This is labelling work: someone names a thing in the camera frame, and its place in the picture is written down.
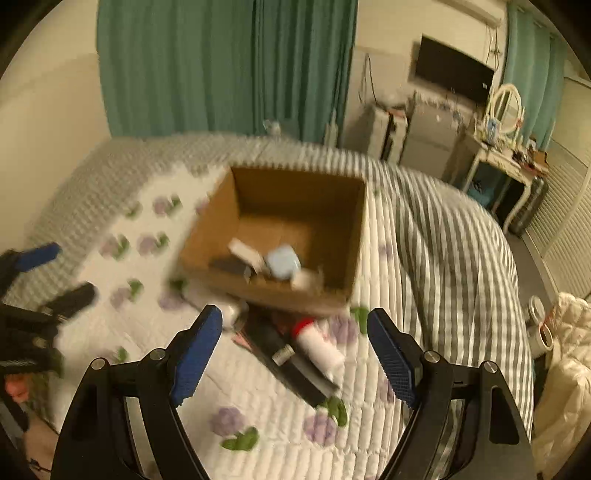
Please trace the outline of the person's left hand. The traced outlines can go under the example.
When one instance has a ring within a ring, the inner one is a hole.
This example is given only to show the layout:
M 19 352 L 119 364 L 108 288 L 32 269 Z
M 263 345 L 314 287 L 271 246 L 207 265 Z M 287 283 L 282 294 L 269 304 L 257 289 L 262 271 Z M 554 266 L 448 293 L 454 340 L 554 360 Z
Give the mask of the person's left hand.
M 11 374 L 4 377 L 6 393 L 17 404 L 22 404 L 29 399 L 30 374 Z

